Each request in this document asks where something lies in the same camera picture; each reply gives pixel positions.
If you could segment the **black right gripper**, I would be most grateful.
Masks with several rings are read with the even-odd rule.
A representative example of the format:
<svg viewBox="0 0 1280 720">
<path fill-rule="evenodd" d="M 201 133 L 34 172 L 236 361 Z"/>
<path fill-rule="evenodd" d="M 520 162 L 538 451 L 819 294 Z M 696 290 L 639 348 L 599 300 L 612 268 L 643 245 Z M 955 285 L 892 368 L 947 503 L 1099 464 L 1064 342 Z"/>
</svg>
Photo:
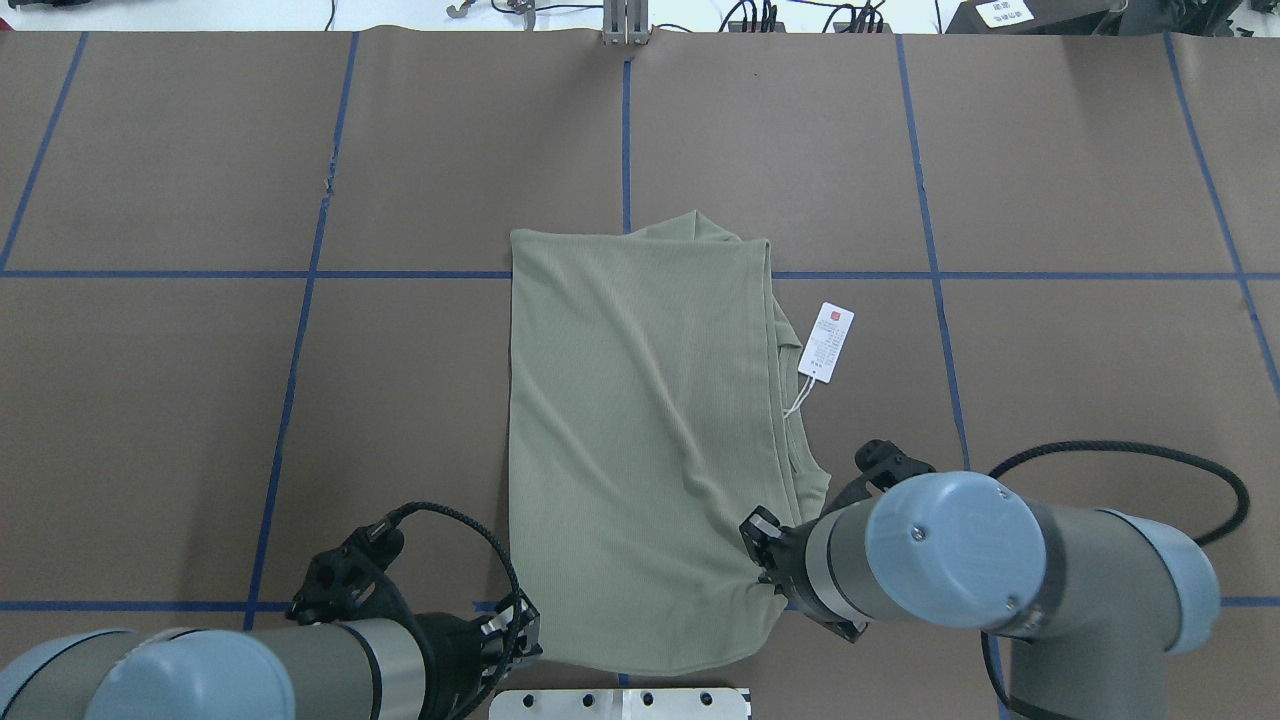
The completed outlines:
<svg viewBox="0 0 1280 720">
<path fill-rule="evenodd" d="M 767 583 L 799 612 L 847 643 L 867 629 L 867 615 L 836 585 L 829 565 L 829 532 L 814 520 L 785 527 L 764 506 L 755 506 L 739 525 L 751 561 L 765 561 Z"/>
</svg>

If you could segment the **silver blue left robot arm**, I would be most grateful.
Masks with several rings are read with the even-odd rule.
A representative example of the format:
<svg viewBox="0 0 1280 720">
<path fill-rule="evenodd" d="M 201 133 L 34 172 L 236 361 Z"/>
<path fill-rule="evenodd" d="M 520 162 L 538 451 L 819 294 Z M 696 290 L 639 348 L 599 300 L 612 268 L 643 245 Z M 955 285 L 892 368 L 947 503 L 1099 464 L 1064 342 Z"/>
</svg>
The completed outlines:
<svg viewBox="0 0 1280 720">
<path fill-rule="evenodd" d="M 289 612 L 266 632 L 128 629 L 49 641 L 3 669 L 5 719 L 461 719 L 539 656 L 525 594 L 448 612 Z"/>
</svg>

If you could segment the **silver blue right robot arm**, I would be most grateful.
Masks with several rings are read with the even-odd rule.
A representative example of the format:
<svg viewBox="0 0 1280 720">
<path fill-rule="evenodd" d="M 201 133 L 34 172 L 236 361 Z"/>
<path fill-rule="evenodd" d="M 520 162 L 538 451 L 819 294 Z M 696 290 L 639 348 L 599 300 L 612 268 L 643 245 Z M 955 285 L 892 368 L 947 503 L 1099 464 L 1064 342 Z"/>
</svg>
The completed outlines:
<svg viewBox="0 0 1280 720">
<path fill-rule="evenodd" d="M 1010 643 L 1015 719 L 1166 719 L 1169 659 L 1220 612 L 1206 552 L 1161 521 L 1032 502 L 974 471 L 927 473 L 786 527 L 740 527 L 762 583 L 854 642 L 876 623 Z"/>
</svg>

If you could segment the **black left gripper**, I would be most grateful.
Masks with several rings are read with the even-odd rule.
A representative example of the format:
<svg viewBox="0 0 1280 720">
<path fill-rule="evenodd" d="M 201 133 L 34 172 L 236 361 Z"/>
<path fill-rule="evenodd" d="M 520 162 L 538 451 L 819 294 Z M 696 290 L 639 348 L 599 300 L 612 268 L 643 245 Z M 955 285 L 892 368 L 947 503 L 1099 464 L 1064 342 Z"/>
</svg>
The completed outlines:
<svg viewBox="0 0 1280 720">
<path fill-rule="evenodd" d="M 480 610 L 472 619 L 448 612 L 415 616 L 426 678 L 420 719 L 463 719 L 484 691 L 543 657 L 541 614 L 527 596 L 508 596 Z"/>
</svg>

